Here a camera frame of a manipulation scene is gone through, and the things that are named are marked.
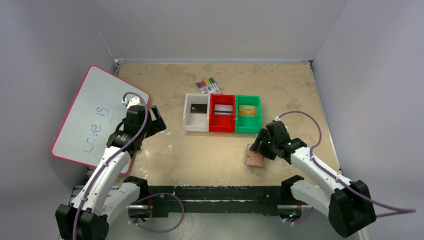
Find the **pink leather card holder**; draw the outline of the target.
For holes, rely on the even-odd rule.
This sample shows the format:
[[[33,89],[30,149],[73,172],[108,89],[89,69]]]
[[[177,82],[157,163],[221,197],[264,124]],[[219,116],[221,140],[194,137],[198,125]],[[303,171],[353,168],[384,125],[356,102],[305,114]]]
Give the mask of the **pink leather card holder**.
[[[251,144],[246,148],[246,164],[250,167],[263,168],[264,156],[258,151],[251,151]]]

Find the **white plastic bin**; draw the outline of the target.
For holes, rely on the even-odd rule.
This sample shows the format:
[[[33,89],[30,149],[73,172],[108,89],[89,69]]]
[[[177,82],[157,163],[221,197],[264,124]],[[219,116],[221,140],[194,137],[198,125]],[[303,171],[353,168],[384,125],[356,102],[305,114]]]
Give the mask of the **white plastic bin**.
[[[209,110],[210,94],[187,93],[185,95],[182,125],[185,131],[208,132],[209,131]],[[191,104],[207,104],[208,113],[190,113]]]

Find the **red framed whiteboard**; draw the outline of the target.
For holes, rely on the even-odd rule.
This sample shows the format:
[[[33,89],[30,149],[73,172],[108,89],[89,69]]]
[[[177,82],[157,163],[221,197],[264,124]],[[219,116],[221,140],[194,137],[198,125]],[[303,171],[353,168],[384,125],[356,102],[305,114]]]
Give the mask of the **red framed whiteboard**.
[[[51,147],[51,155],[96,167],[109,136],[126,116],[123,97],[127,92],[137,93],[146,103],[150,101],[144,90],[98,66],[90,66]]]

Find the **green plastic bin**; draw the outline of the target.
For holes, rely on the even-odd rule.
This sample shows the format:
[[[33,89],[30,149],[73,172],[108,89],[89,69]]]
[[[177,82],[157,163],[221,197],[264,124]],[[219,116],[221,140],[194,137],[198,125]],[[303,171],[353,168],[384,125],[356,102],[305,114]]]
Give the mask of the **green plastic bin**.
[[[257,107],[256,117],[239,116],[239,105],[251,105]],[[243,134],[257,134],[262,128],[263,116],[261,98],[258,95],[236,95],[235,96],[235,132]]]

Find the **red plastic bin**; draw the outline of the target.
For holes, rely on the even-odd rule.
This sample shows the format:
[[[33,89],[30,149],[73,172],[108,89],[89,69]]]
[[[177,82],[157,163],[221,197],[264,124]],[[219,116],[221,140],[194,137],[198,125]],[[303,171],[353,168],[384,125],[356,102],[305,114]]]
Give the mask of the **red plastic bin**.
[[[211,94],[209,108],[209,131],[217,133],[234,133],[236,126],[236,96],[228,94]],[[216,113],[216,106],[225,106],[228,113]]]

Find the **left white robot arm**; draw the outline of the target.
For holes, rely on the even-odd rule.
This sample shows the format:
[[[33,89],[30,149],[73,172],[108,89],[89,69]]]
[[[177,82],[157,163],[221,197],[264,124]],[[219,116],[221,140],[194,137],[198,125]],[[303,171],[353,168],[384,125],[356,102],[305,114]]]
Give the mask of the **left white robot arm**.
[[[104,240],[116,217],[135,202],[149,199],[146,179],[128,176],[112,190],[121,170],[141,149],[142,141],[167,128],[157,106],[128,107],[125,118],[108,137],[102,159],[83,189],[68,204],[60,204],[55,218],[64,240]]]

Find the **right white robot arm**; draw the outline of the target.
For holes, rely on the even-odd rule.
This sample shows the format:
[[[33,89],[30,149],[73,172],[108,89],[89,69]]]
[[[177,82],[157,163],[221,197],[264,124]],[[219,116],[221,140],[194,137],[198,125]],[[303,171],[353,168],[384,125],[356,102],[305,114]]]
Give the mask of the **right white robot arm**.
[[[361,180],[352,182],[337,173],[299,138],[291,138],[281,121],[272,121],[262,128],[250,147],[265,158],[279,157],[301,170],[313,184],[299,175],[281,183],[280,196],[288,204],[296,200],[310,205],[328,217],[332,228],[347,238],[377,219],[368,186]]]

